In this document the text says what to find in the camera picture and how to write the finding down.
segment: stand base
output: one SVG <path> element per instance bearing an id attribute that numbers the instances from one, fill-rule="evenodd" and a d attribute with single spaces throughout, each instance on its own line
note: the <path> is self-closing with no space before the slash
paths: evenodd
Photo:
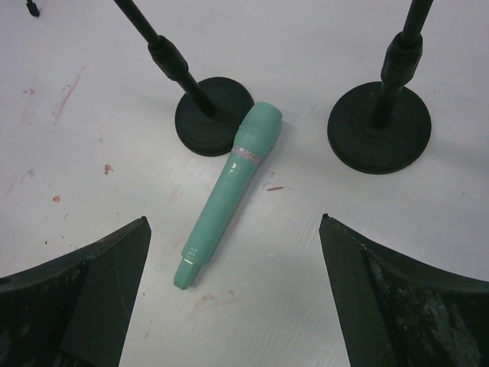
<path id="1" fill-rule="evenodd" d="M 253 107 L 253 98 L 240 83 L 220 76 L 203 80 L 199 85 L 218 112 L 207 117 L 185 94 L 175 112 L 176 133 L 194 153 L 207 157 L 228 153 L 239 125 Z"/>
<path id="2" fill-rule="evenodd" d="M 343 163 L 367 174 L 389 174 L 412 164 L 425 150 L 431 118 L 424 102 L 406 87 L 386 128 L 376 129 L 372 112 L 381 82 L 357 86 L 331 111 L 328 140 Z"/>

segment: black grip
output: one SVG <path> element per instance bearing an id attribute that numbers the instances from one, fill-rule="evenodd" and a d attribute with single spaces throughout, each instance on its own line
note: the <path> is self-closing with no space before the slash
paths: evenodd
<path id="1" fill-rule="evenodd" d="M 399 33 L 387 48 L 381 79 L 390 86 L 404 86 L 414 76 L 423 54 L 423 38 L 419 36 L 413 47 L 403 47 Z"/>
<path id="2" fill-rule="evenodd" d="M 169 79 L 178 82 L 189 73 L 189 65 L 174 44 L 163 36 L 159 37 L 160 44 L 158 44 L 158 47 L 148 46 L 147 48 L 154 62 L 165 75 Z"/>

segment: green microphone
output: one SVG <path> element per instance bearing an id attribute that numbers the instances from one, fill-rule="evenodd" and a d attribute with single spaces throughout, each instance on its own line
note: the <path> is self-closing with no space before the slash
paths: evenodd
<path id="1" fill-rule="evenodd" d="M 229 224 L 258 165 L 266 158 L 282 128 L 282 113 L 258 102 L 248 112 L 235 136 L 224 169 L 182 250 L 183 259 L 173 283 L 184 290 L 192 286 Z"/>

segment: microphone body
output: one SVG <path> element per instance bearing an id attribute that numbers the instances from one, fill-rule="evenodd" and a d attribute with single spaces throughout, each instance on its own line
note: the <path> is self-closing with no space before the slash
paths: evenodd
<path id="1" fill-rule="evenodd" d="M 266 158 L 282 127 L 282 113 L 259 102 L 248 112 L 235 136 L 234 147 L 204 209 L 190 233 L 173 283 L 187 289 L 206 265 L 229 224 L 254 172 Z"/>

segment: white table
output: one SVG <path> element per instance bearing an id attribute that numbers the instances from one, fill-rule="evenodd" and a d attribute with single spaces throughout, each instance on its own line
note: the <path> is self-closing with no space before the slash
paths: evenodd
<path id="1" fill-rule="evenodd" d="M 409 84 L 431 112 L 432 139 L 407 169 L 370 176 L 333 154 L 326 122 L 340 96 L 379 80 L 408 0 L 139 0 L 198 80 L 232 77 L 284 115 L 189 291 L 173 274 L 227 157 L 180 143 L 183 93 L 111 0 L 37 4 L 38 19 L 23 1 L 0 4 L 0 276 L 147 216 L 153 235 L 121 366 L 348 365 L 323 213 L 489 281 L 489 2 L 435 2 Z M 267 191 L 275 186 L 284 189 Z"/>

